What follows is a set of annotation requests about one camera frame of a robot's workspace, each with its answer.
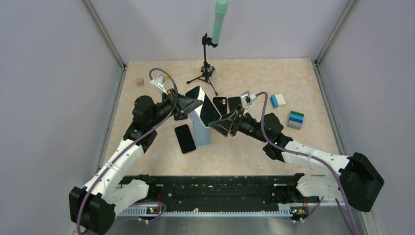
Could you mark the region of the lilac phone case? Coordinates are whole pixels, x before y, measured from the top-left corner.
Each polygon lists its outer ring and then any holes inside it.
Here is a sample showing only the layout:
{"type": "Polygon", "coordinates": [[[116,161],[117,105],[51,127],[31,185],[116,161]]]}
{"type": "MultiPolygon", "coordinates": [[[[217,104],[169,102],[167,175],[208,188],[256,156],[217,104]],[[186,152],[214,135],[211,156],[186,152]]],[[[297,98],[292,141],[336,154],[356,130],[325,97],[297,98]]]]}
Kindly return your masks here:
{"type": "Polygon", "coordinates": [[[197,118],[198,118],[198,116],[196,115],[196,113],[195,113],[194,111],[192,111],[192,112],[189,114],[189,117],[190,117],[191,119],[197,119],[197,118]]]}

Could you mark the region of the black phone case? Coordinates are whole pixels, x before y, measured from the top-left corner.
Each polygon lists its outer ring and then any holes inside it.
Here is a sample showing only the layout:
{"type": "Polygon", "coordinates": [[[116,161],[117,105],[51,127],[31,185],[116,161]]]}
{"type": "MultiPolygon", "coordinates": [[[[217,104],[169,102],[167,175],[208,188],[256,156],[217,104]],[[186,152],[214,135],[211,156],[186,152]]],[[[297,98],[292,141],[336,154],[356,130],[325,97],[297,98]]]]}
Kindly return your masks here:
{"type": "Polygon", "coordinates": [[[221,116],[228,113],[228,99],[226,97],[217,96],[212,99],[213,104],[221,114],[221,116]]]}

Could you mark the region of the light blue phone case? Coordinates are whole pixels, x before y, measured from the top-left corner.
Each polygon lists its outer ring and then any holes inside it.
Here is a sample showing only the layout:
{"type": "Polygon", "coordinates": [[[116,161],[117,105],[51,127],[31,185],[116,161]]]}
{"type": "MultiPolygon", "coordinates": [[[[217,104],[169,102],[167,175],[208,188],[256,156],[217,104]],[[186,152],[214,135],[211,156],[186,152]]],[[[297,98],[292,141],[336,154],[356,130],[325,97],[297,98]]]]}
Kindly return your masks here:
{"type": "Polygon", "coordinates": [[[194,142],[197,148],[211,145],[209,129],[197,118],[192,121],[194,142]]]}

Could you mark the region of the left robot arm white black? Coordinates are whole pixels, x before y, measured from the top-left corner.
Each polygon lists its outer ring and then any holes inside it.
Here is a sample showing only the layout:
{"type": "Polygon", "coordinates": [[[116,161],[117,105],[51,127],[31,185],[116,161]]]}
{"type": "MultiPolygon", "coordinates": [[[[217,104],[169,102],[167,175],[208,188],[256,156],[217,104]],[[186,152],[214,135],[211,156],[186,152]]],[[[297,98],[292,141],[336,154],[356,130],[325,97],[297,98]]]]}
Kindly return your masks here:
{"type": "Polygon", "coordinates": [[[93,232],[104,235],[112,227],[116,217],[139,200],[152,202],[157,189],[147,181],[132,180],[119,188],[129,168],[142,157],[157,136],[156,129],[171,116],[191,113],[204,103],[199,88],[187,95],[170,89],[164,99],[155,103],[152,97],[143,95],[134,102],[133,121],[109,161],[81,188],[69,193],[70,218],[76,224],[79,235],[93,232]]]}

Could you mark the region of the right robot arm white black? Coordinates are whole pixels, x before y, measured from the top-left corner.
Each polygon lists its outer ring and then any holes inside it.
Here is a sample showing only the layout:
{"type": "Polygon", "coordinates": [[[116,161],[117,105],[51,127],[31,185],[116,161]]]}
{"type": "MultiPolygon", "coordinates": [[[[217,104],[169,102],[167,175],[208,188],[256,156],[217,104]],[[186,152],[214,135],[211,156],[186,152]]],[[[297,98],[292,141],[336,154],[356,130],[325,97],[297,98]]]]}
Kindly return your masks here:
{"type": "Polygon", "coordinates": [[[308,147],[284,135],[283,125],[274,113],[257,121],[238,106],[208,126],[225,137],[241,132],[266,143],[263,151],[270,159],[317,172],[317,176],[299,173],[288,184],[287,196],[294,202],[312,196],[345,198],[352,208],[369,212],[385,183],[366,155],[336,155],[308,147]]]}

